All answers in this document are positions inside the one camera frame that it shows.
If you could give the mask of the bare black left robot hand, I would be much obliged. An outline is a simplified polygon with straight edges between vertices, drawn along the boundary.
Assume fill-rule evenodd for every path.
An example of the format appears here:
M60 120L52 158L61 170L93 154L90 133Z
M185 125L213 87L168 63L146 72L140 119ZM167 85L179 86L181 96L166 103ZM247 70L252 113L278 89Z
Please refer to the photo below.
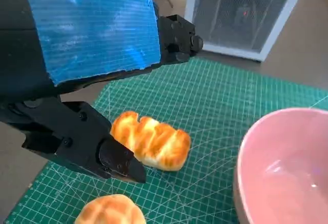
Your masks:
M1 0L1 122L23 148L72 171L144 183L134 153L87 102L62 94L187 62L195 26L153 0Z

